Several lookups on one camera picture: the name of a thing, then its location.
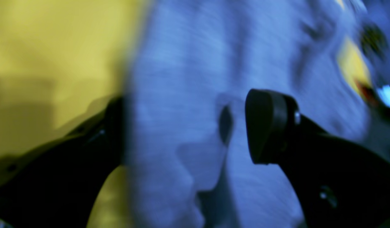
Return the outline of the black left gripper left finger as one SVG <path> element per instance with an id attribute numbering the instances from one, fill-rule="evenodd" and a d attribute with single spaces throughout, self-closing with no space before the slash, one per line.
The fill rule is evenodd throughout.
<path id="1" fill-rule="evenodd" d="M 124 160 L 124 101 L 107 107 L 67 135 L 9 162 L 0 186 L 0 228 L 85 228 L 110 173 Z"/>

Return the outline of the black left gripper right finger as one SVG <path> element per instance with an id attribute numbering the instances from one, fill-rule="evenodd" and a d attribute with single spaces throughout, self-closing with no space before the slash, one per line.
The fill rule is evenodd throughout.
<path id="1" fill-rule="evenodd" d="M 390 228 L 390 163 L 303 116 L 292 97 L 251 89 L 245 102 L 254 164 L 276 164 L 308 228 Z"/>

